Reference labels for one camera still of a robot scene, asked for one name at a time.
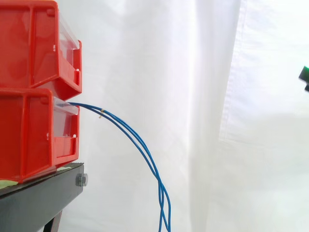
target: bolt head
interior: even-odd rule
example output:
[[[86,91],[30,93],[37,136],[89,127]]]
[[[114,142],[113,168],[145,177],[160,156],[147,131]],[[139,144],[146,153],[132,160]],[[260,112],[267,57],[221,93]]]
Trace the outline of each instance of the bolt head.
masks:
[[[88,184],[88,175],[87,174],[80,174],[79,175],[79,181],[78,181],[79,186],[85,187]]]

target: white cloth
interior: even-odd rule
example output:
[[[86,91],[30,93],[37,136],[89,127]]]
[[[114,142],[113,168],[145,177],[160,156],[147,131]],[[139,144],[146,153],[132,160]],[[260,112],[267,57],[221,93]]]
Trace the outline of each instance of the white cloth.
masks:
[[[83,42],[74,101],[111,111],[145,140],[172,231],[308,231],[309,95],[297,79],[305,1],[58,3]],[[80,135],[89,182],[59,231],[157,231],[157,183],[134,145],[86,110]]]
[[[241,2],[207,231],[309,230],[308,22],[307,1]]]

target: red plastic drawer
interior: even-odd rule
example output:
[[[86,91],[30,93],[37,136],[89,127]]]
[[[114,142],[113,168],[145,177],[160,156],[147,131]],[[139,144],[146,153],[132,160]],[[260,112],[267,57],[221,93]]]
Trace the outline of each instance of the red plastic drawer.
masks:
[[[78,159],[71,107],[47,89],[0,89],[0,180],[22,183]]]
[[[82,44],[48,0],[0,0],[0,87],[82,92]]]

